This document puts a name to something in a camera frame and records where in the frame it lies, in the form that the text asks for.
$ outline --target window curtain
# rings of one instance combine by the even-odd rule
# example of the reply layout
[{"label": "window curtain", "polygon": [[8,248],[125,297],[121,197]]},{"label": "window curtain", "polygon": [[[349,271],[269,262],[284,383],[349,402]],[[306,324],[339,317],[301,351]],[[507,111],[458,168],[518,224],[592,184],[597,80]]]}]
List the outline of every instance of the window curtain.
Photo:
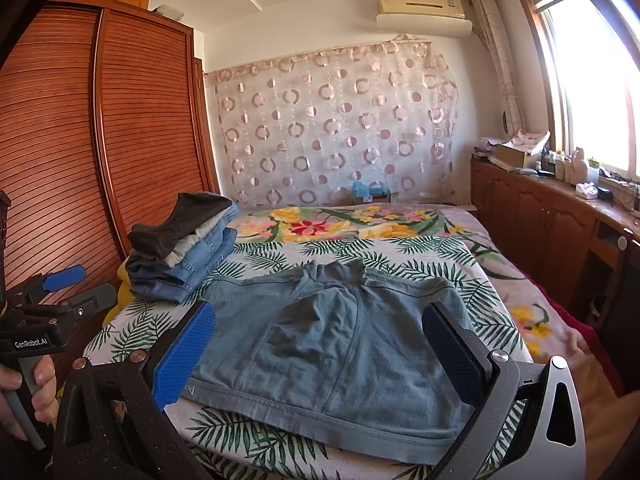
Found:
[{"label": "window curtain", "polygon": [[350,205],[355,181],[401,199],[454,200],[458,89],[431,43],[332,48],[210,77],[215,145],[241,206]]},{"label": "window curtain", "polygon": [[504,102],[504,113],[507,123],[508,137],[511,139],[518,130],[525,129],[516,84],[514,81],[513,57],[507,32],[495,0],[471,0],[476,15],[480,21],[482,34],[486,40],[487,48],[491,53],[495,71],[498,75],[502,100]]}]

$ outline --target window frame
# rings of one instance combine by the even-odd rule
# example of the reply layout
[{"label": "window frame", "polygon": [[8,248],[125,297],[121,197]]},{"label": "window frame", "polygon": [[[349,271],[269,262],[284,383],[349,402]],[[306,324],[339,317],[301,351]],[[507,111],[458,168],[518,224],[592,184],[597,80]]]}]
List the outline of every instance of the window frame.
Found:
[{"label": "window frame", "polygon": [[[625,21],[623,14],[615,4],[616,0],[591,0],[595,7],[603,15],[604,19],[618,35],[620,40],[631,54],[632,59],[640,70],[640,38],[634,34],[631,26]],[[533,0],[520,0],[525,16],[531,29],[538,61],[542,69],[542,79],[545,88],[546,110],[548,115],[549,131],[551,132],[551,149],[569,151],[571,121],[570,103],[564,93],[564,89],[558,79],[554,57],[554,40],[549,31],[553,24],[548,22],[550,14],[548,12],[538,13]],[[626,87],[626,108],[629,122],[629,170],[622,171],[603,164],[607,169],[621,173],[623,176],[635,178],[638,168],[636,166],[636,131],[634,122],[634,109],[631,102],[630,91]]]}]

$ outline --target wooden wardrobe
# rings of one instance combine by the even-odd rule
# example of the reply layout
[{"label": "wooden wardrobe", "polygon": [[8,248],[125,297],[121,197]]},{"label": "wooden wardrobe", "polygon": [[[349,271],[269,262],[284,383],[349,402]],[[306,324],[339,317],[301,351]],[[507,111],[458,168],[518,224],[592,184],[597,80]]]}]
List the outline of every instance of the wooden wardrobe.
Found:
[{"label": "wooden wardrobe", "polygon": [[49,302],[115,283],[132,224],[162,222],[179,192],[217,191],[201,77],[180,23],[115,0],[42,9],[0,70],[7,288],[75,264],[87,279]]}]

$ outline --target air conditioner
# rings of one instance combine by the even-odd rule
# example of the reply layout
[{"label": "air conditioner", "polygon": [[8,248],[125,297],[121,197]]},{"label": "air conditioner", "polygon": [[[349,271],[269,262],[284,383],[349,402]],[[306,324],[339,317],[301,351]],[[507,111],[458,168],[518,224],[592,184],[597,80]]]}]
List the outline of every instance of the air conditioner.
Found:
[{"label": "air conditioner", "polygon": [[460,0],[378,0],[380,32],[435,34],[464,38],[472,23]]}]

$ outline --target window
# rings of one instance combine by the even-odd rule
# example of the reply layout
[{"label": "window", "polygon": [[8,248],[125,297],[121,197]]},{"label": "window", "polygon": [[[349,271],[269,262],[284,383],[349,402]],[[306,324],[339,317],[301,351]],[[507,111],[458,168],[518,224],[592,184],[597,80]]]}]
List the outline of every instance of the window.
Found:
[{"label": "window", "polygon": [[622,40],[591,0],[522,1],[547,72],[556,150],[583,148],[587,158],[636,178],[640,71]]}]

